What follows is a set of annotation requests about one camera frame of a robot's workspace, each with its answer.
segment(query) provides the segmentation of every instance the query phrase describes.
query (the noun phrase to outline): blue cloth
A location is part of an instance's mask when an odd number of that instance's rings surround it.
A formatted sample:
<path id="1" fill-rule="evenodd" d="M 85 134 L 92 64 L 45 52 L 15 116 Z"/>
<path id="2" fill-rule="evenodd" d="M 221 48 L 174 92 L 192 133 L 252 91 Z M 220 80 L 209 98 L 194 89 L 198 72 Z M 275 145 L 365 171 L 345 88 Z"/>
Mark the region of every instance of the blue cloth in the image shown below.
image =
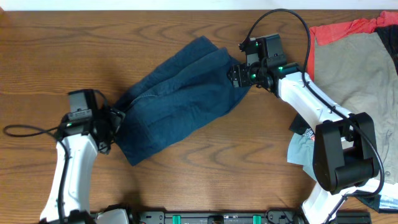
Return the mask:
<path id="1" fill-rule="evenodd" d="M 226 73 L 239 63 L 200 37 L 133 85 L 115 104 L 126 117 L 116 136 L 132 166 L 229 113 L 249 88 Z"/>

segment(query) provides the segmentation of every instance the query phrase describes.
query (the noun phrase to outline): wood grain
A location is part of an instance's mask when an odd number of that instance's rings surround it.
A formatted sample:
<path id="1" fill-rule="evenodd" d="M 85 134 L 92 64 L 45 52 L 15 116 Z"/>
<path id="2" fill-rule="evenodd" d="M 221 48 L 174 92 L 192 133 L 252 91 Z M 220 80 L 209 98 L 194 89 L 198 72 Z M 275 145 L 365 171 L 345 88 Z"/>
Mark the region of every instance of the wood grain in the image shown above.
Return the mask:
<path id="1" fill-rule="evenodd" d="M 66 93 L 101 90 L 116 101 L 193 39 L 205 35 L 239 60 L 240 43 L 264 11 L 6 12 L 0 21 L 0 126 L 56 126 Z M 380 11 L 299 11 L 309 26 L 373 18 Z M 253 35 L 278 32 L 289 61 L 302 63 L 306 37 L 288 14 L 262 21 Z M 93 211 L 128 202 L 169 211 L 298 207 L 314 181 L 286 162 L 295 111 L 252 88 L 236 109 L 131 167 L 117 146 L 99 155 L 91 178 Z M 0 223 L 34 223 L 48 199 L 56 153 L 46 136 L 0 135 Z M 369 210 L 356 199 L 344 209 Z"/>

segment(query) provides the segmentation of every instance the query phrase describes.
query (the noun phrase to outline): wooden table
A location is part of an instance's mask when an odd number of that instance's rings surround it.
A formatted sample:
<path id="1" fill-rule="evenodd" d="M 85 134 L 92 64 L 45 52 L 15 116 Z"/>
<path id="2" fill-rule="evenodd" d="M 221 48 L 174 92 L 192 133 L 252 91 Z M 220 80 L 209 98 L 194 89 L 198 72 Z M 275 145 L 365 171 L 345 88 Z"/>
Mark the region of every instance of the wooden table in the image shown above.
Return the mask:
<path id="1" fill-rule="evenodd" d="M 112 102 L 193 39 L 205 35 L 244 60 L 237 44 L 264 11 L 5 12 L 0 17 L 0 127 L 56 126 L 67 93 L 101 90 Z M 299 11 L 309 26 L 380 11 Z M 288 61 L 303 63 L 306 36 L 286 13 L 264 19 L 253 36 L 278 32 Z M 230 114 L 132 167 L 115 145 L 91 177 L 91 210 L 127 202 L 168 211 L 260 211 L 298 207 L 315 182 L 286 162 L 296 112 L 252 88 Z M 56 163 L 47 136 L 0 134 L 0 223 L 34 223 L 48 199 Z M 369 210 L 374 223 L 396 222 L 354 198 L 344 209 Z"/>

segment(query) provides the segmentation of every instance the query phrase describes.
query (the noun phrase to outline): dark blue garment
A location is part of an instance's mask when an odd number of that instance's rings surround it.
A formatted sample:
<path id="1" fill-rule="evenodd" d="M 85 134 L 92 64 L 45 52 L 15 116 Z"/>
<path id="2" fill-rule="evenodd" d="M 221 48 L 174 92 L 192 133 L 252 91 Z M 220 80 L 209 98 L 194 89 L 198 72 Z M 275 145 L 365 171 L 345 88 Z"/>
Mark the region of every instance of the dark blue garment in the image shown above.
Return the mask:
<path id="1" fill-rule="evenodd" d="M 126 118 L 116 136 L 131 165 L 183 140 L 229 113 L 249 88 L 233 88 L 226 73 L 239 63 L 200 37 L 132 86 L 115 104 Z"/>

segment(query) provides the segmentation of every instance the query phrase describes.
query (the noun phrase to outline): tabletop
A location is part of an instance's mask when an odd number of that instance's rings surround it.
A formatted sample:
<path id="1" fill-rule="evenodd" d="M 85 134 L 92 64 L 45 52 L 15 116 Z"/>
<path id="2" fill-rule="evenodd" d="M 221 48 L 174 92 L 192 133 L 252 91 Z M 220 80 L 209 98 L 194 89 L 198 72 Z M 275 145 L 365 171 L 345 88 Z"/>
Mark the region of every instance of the tabletop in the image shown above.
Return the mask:
<path id="1" fill-rule="evenodd" d="M 5 12 L 0 16 L 0 127 L 51 128 L 68 112 L 67 93 L 101 90 L 115 102 L 131 85 L 205 35 L 238 60 L 238 49 L 264 11 Z M 298 11 L 309 26 L 380 11 Z M 288 62 L 303 63 L 305 31 L 279 12 L 253 36 L 279 33 Z M 132 167 L 120 148 L 100 154 L 91 176 L 90 209 L 126 202 L 167 211 L 265 211 L 298 208 L 315 182 L 287 163 L 295 110 L 273 94 L 251 88 L 232 112 Z M 0 223 L 35 223 L 52 185 L 57 159 L 47 136 L 0 134 Z M 370 211 L 374 223 L 394 223 L 355 198 L 345 210 Z"/>

